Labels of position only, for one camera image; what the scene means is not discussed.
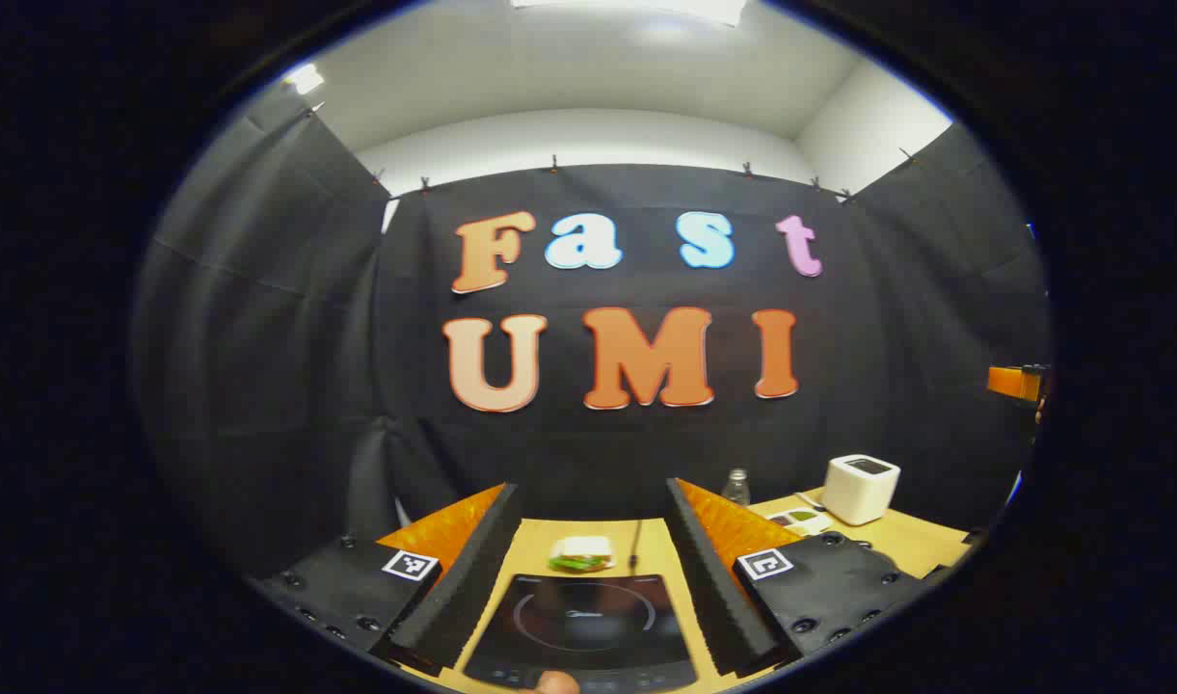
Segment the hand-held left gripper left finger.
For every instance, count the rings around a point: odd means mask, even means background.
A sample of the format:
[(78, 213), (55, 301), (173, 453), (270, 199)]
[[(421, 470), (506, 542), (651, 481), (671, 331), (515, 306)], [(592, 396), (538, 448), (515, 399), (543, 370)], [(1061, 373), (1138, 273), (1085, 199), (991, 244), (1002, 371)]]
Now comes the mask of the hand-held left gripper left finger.
[(499, 483), (368, 540), (324, 545), (253, 587), (344, 649), (438, 676), (483, 619), (521, 523), (516, 483)]

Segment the sandwich with lettuce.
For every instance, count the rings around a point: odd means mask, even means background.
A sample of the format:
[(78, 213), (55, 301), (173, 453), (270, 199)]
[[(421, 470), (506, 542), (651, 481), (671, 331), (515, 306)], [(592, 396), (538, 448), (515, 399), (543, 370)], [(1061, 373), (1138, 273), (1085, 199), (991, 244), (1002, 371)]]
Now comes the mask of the sandwich with lettuce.
[(558, 539), (548, 554), (550, 570), (597, 573), (614, 566), (613, 543), (601, 535)]

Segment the white toaster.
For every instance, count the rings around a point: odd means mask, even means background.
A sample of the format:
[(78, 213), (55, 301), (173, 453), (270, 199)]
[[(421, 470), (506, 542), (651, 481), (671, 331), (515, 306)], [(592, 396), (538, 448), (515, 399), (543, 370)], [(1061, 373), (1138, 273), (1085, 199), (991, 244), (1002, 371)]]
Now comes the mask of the white toaster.
[(900, 474), (900, 467), (866, 454), (834, 458), (829, 461), (820, 503), (842, 523), (870, 523), (891, 508)]

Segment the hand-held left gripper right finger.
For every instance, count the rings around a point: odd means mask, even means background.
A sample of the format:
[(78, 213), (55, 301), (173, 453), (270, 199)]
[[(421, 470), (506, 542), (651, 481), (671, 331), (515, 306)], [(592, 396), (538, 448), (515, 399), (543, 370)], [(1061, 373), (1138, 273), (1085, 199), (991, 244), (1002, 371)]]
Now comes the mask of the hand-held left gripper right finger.
[(722, 675), (834, 649), (930, 587), (838, 530), (803, 538), (680, 478), (666, 488), (664, 522)]

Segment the black backdrop cloth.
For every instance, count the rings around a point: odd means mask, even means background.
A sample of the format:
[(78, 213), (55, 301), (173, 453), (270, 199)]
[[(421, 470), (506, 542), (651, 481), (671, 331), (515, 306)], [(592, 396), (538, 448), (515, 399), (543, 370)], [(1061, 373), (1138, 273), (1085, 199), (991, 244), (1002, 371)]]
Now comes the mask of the black backdrop cloth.
[(159, 466), (237, 570), (517, 483), (532, 519), (658, 518), (666, 480), (757, 500), (831, 458), (975, 530), (1031, 458), (993, 365), (1048, 363), (1039, 256), (953, 124), (852, 201), (773, 176), (588, 164), (380, 185), (262, 102), (182, 181), (131, 341)]

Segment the black induction cooktop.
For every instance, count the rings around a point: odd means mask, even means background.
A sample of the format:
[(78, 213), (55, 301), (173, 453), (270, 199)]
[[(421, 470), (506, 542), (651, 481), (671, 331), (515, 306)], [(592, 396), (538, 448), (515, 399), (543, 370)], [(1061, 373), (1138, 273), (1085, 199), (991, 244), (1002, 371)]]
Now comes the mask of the black induction cooktop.
[(574, 678), (581, 694), (657, 694), (698, 679), (666, 583), (654, 574), (514, 575), (465, 676), (519, 689), (534, 688), (548, 670)]

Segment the white divided dish of beans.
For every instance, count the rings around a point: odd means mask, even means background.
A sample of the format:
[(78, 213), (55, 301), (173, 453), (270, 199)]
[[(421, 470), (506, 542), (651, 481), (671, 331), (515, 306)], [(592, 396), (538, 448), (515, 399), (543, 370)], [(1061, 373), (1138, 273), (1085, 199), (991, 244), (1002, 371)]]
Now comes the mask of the white divided dish of beans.
[(830, 530), (832, 523), (825, 513), (814, 508), (778, 511), (778, 513), (769, 515), (769, 521), (778, 523), (778, 526), (785, 527), (789, 532), (804, 539), (822, 535), (823, 532)]

